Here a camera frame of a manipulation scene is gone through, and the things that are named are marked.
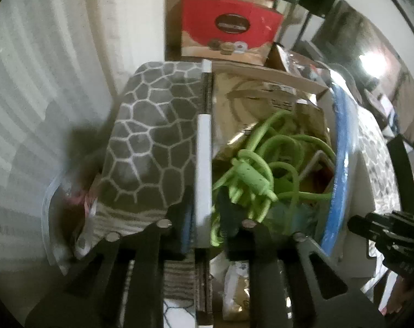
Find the brown oval label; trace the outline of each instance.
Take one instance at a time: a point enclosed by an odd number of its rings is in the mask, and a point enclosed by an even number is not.
[[[221,31],[232,34],[247,32],[250,26],[249,21],[245,17],[233,13],[227,13],[216,17],[214,23]]]

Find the silver bolt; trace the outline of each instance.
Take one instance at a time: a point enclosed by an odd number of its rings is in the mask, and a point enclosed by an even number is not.
[[[244,219],[242,221],[242,227],[246,229],[252,229],[257,225],[256,222],[254,222],[252,219]]]
[[[156,225],[158,228],[169,228],[172,226],[172,222],[167,218],[163,218],[157,221]]]
[[[296,232],[296,233],[294,233],[294,235],[292,236],[292,238],[294,239],[294,241],[296,241],[298,243],[302,243],[302,242],[305,242],[306,241],[307,236],[305,236],[303,233]]]
[[[120,239],[120,234],[118,232],[110,232],[105,236],[107,242],[115,242]]]

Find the green cord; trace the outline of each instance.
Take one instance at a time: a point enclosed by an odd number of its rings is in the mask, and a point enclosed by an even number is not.
[[[274,124],[286,118],[279,130],[274,128]],[[221,186],[228,186],[228,192],[232,203],[239,203],[247,208],[247,217],[262,222],[271,208],[273,202],[282,199],[291,199],[289,209],[286,212],[284,232],[290,234],[295,208],[299,199],[311,201],[330,200],[332,194],[313,194],[299,190],[300,182],[298,172],[302,168],[305,158],[304,143],[312,143],[324,151],[327,156],[335,163],[336,155],[332,149],[322,140],[316,137],[307,136],[306,134],[286,135],[297,129],[294,116],[287,110],[280,110],[250,135],[245,149],[239,150],[237,158],[232,159],[232,168],[221,176],[213,185],[213,194]],[[270,137],[261,145],[262,139],[269,134]],[[277,161],[282,154],[282,145],[286,145],[288,153],[292,156],[292,164]],[[286,174],[285,180],[292,178],[292,191],[274,193],[274,176],[273,170],[284,169]],[[223,238],[219,233],[220,216],[215,207],[212,208],[212,227],[211,227],[211,244],[215,247],[223,243]]]

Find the red package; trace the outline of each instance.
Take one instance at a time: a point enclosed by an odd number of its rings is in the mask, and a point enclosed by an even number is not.
[[[182,55],[263,65],[282,21],[250,2],[182,0]]]

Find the bright light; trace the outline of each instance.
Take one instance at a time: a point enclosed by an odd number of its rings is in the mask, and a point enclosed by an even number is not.
[[[360,55],[359,59],[361,60],[365,71],[371,76],[380,78],[385,74],[387,64],[385,57],[381,54],[368,52],[365,55]]]

